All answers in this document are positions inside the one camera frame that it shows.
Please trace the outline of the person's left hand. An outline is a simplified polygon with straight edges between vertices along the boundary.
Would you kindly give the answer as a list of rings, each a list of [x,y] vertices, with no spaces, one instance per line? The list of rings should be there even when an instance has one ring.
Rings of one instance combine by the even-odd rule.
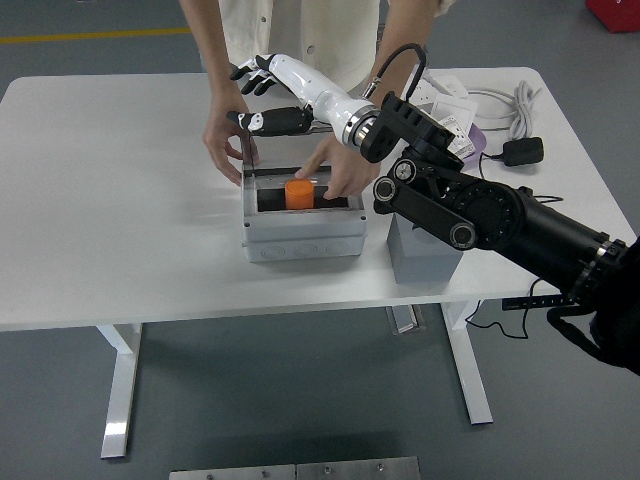
[[[324,163],[330,164],[331,172],[324,194],[327,200],[361,194],[379,177],[381,170],[379,164],[368,162],[359,152],[341,145],[333,135],[329,135],[319,142],[295,173],[295,178],[308,178]]]

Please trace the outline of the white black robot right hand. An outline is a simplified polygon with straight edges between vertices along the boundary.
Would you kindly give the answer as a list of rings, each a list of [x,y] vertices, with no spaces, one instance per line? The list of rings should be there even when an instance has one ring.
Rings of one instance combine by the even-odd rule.
[[[275,84],[291,92],[299,107],[281,107],[258,113],[230,111],[227,118],[242,130],[262,137],[308,132],[313,121],[328,124],[336,139],[356,149],[369,133],[379,109],[365,99],[350,97],[319,71],[284,54],[258,55],[236,68],[234,80],[250,76],[243,91],[257,95]]]

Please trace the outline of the person's right hand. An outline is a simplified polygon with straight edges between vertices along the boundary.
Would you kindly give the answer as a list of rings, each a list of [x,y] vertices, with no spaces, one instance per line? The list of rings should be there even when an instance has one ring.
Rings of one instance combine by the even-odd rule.
[[[231,163],[231,159],[242,160],[243,154],[231,145],[230,139],[242,137],[244,132],[227,118],[229,112],[249,112],[243,96],[236,87],[212,94],[202,141],[216,169],[231,183],[240,186],[242,174]]]

